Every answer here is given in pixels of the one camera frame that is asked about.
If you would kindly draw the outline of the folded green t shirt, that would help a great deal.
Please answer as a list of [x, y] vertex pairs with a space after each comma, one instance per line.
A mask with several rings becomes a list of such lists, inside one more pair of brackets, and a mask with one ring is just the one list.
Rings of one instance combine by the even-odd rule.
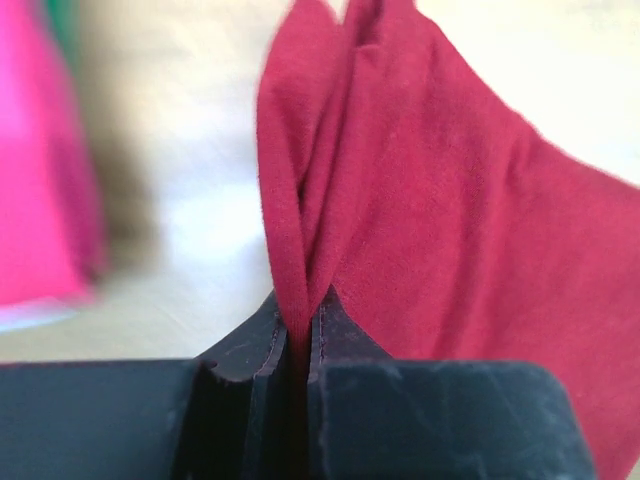
[[71, 0], [45, 0], [44, 6], [54, 36], [66, 58], [74, 65], [77, 56], [77, 31]]

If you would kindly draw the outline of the dark red t shirt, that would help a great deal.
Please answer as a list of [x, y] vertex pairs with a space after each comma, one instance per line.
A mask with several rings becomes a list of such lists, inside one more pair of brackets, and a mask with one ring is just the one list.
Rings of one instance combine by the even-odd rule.
[[568, 388], [603, 479], [639, 457], [639, 192], [548, 143], [410, 1], [297, 1], [257, 98], [297, 380], [335, 289], [410, 359], [515, 359]]

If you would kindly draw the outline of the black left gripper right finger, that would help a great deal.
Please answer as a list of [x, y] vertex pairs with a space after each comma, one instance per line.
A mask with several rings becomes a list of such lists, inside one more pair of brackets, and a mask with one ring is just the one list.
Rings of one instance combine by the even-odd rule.
[[314, 479], [592, 479], [564, 387], [522, 362], [391, 357], [329, 292], [307, 381]]

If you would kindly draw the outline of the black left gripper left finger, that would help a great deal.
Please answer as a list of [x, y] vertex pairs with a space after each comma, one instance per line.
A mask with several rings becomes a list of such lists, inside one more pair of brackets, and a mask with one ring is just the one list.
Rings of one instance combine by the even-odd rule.
[[273, 297], [187, 359], [1, 368], [5, 479], [284, 479], [287, 334]]

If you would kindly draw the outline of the folded pink t shirt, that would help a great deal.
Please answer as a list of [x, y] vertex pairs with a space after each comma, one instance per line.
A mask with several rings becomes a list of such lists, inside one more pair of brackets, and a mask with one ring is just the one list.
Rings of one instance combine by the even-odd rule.
[[39, 1], [1, 4], [1, 304], [86, 299], [106, 263], [72, 74]]

